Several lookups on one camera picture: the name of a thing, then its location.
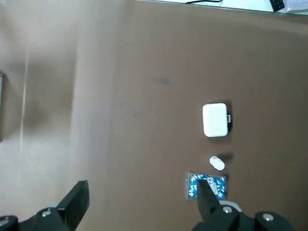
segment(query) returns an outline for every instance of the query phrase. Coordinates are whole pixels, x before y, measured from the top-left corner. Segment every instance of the white surface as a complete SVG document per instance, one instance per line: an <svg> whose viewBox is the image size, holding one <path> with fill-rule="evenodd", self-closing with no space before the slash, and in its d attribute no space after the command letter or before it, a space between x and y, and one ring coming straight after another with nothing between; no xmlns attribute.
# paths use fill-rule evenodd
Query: white surface
<svg viewBox="0 0 308 231"><path fill-rule="evenodd" d="M164 0L168 2L178 2L186 3L189 0ZM226 8L236 8L243 10L255 10L255 11L273 11L273 8L270 4L270 0L223 0L219 3L214 2L200 2L195 3L196 5L205 5L205 6L220 6Z"/></svg>
<svg viewBox="0 0 308 231"><path fill-rule="evenodd" d="M221 159L219 159L217 156L212 156L210 158L210 164L219 171L225 168L225 163Z"/></svg>
<svg viewBox="0 0 308 231"><path fill-rule="evenodd" d="M203 128L207 137L228 134L227 106L224 103L206 104L203 110Z"/></svg>

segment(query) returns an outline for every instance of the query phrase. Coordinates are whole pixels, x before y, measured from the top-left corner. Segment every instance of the brown table surface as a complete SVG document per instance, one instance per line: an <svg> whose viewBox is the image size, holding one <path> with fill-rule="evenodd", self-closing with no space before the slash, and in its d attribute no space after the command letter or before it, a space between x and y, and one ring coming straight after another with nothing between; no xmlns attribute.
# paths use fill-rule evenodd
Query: brown table surface
<svg viewBox="0 0 308 231"><path fill-rule="evenodd" d="M27 218L88 179L79 230L187 231L201 219L185 200L193 170L228 174L228 199L248 215L275 211L307 230L308 18L28 4L0 8L1 214ZM203 133L212 102L231 107L226 138ZM231 156L222 172L217 154Z"/></svg>

